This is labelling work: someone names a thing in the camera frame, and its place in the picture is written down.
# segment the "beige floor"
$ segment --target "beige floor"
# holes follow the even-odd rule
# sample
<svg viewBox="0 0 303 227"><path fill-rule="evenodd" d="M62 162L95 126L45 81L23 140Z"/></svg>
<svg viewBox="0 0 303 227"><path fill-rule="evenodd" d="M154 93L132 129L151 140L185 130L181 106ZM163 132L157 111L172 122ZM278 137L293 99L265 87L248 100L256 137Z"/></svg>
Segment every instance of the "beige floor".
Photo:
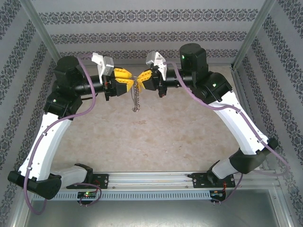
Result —
<svg viewBox="0 0 303 227"><path fill-rule="evenodd" d="M134 75L143 70L129 68ZM234 87L228 66L210 70ZM164 98L144 90L140 105L134 113L130 93L108 102L99 94L92 112L76 118L64 134L52 168L80 162L104 172L207 170L239 147L221 119L181 88L169 88Z"/></svg>

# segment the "metal chain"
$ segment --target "metal chain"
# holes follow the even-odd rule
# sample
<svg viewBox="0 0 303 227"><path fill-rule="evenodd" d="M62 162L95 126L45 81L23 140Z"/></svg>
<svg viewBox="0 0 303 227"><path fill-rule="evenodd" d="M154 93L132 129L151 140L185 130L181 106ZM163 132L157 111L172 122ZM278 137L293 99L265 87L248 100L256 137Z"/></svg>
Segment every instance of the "metal chain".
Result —
<svg viewBox="0 0 303 227"><path fill-rule="evenodd" d="M139 84L137 83L137 81L134 81L134 97L133 97L133 101L134 101L134 107L133 107L133 111L134 112L138 112L140 110L140 105L139 105Z"/></svg>

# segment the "perforated metal strip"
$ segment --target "perforated metal strip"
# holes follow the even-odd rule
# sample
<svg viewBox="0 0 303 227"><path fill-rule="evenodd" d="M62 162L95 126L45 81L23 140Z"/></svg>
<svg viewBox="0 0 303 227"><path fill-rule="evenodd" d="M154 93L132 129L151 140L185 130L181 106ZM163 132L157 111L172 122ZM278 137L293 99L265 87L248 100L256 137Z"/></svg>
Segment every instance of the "perforated metal strip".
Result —
<svg viewBox="0 0 303 227"><path fill-rule="evenodd" d="M52 201L77 200L78 192L59 192ZM146 201L146 200L209 200L209 191L177 191L177 192L102 192L101 200L104 201ZM34 195L34 201L42 201L44 198Z"/></svg>

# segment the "patterned wallpaper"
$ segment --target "patterned wallpaper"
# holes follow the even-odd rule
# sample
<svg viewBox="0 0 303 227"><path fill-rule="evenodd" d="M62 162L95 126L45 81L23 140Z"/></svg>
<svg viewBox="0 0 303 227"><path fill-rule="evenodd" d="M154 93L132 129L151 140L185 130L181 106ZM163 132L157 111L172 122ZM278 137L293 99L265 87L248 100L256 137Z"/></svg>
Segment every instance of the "patterned wallpaper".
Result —
<svg viewBox="0 0 303 227"><path fill-rule="evenodd" d="M121 63L144 63L150 50L177 59L188 42L207 49L209 63L231 63L263 2L32 1L62 56L99 52Z"/></svg>
<svg viewBox="0 0 303 227"><path fill-rule="evenodd" d="M279 0L239 68L254 122L279 140L291 172L280 179L295 226L303 226L303 1ZM273 156L268 165L285 170Z"/></svg>
<svg viewBox="0 0 303 227"><path fill-rule="evenodd" d="M21 189L7 180L30 151L53 81L52 58L17 0L0 0L0 227Z"/></svg>

